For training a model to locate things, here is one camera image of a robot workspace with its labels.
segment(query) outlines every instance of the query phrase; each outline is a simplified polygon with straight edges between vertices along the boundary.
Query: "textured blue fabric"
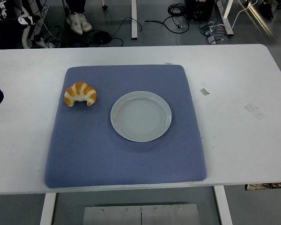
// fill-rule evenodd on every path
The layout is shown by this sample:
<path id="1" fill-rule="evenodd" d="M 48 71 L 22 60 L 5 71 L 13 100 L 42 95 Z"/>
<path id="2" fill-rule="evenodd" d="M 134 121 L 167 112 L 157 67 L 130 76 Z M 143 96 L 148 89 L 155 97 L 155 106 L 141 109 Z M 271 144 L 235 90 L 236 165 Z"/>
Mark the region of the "textured blue fabric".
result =
<path id="1" fill-rule="evenodd" d="M 92 106 L 63 100 L 67 87 L 94 87 Z M 150 91 L 170 106 L 172 122 L 161 137 L 132 142 L 112 127 L 113 104 L 132 91 Z M 207 176 L 188 80 L 179 65 L 74 67 L 67 71 L 49 147 L 49 188 L 200 181 Z"/>

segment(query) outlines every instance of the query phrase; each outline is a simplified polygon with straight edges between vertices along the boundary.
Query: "white sticker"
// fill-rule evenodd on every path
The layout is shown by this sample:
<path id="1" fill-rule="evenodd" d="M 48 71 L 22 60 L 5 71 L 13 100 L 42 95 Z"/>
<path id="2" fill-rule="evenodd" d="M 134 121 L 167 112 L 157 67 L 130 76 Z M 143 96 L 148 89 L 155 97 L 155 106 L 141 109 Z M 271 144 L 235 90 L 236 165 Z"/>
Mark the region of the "white sticker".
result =
<path id="1" fill-rule="evenodd" d="M 261 111 L 251 103 L 247 104 L 245 106 L 245 109 L 248 110 L 250 113 L 252 113 L 259 120 L 265 117 L 265 115 L 262 114 Z"/>

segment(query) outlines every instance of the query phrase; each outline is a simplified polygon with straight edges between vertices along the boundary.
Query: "desk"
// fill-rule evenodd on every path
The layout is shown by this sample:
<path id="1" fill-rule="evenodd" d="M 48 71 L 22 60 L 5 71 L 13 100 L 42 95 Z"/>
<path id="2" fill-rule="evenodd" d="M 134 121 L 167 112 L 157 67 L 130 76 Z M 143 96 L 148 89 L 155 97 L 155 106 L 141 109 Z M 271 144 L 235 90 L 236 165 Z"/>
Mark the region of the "desk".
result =
<path id="1" fill-rule="evenodd" d="M 207 178 L 47 188 L 44 166 L 67 69 L 165 63 L 180 64 L 187 74 Z M 0 194 L 281 182 L 281 72 L 262 45 L 0 50 L 0 89 Z"/>

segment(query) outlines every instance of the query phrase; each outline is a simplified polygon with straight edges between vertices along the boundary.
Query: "metal plate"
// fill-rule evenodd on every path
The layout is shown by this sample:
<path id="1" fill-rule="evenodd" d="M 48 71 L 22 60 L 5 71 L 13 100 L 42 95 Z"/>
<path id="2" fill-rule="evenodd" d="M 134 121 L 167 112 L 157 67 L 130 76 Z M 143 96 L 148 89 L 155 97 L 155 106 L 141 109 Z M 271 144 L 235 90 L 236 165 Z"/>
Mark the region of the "metal plate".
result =
<path id="1" fill-rule="evenodd" d="M 83 225 L 141 225 L 141 206 L 86 207 Z"/>
<path id="2" fill-rule="evenodd" d="M 86 207 L 83 225 L 200 225 L 196 204 Z"/>
<path id="3" fill-rule="evenodd" d="M 197 204 L 142 207 L 142 225 L 200 225 Z"/>

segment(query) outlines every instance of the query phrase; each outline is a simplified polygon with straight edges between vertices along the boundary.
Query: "white plate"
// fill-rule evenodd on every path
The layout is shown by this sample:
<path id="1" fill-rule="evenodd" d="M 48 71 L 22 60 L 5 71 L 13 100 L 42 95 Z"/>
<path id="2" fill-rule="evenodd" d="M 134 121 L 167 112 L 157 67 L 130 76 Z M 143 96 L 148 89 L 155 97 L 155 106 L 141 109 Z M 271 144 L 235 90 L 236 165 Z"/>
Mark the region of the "white plate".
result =
<path id="1" fill-rule="evenodd" d="M 171 119 L 166 101 L 147 91 L 125 94 L 111 109 L 113 128 L 134 142 L 148 142 L 160 137 L 169 128 Z"/>

